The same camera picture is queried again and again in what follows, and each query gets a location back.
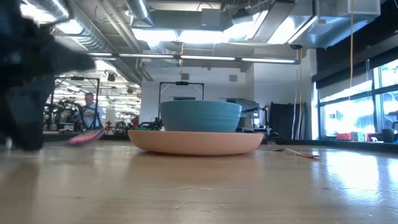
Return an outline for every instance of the plate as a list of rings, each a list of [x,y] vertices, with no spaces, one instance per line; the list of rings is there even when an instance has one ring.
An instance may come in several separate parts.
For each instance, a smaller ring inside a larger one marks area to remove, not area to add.
[[[129,131],[138,148],[171,154],[220,156],[243,154],[259,147],[263,134]]]

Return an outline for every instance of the person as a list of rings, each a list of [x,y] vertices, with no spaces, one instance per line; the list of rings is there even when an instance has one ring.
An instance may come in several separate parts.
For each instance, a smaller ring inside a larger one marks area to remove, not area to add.
[[[83,111],[83,120],[85,121],[86,125],[88,128],[91,127],[91,129],[98,129],[101,124],[101,117],[104,114],[104,111],[100,105],[97,107],[97,112],[98,112],[98,118],[95,118],[96,122],[94,125],[94,116],[95,116],[95,102],[94,102],[94,94],[92,93],[86,93],[85,95],[85,101],[86,105],[84,106],[84,111]]]

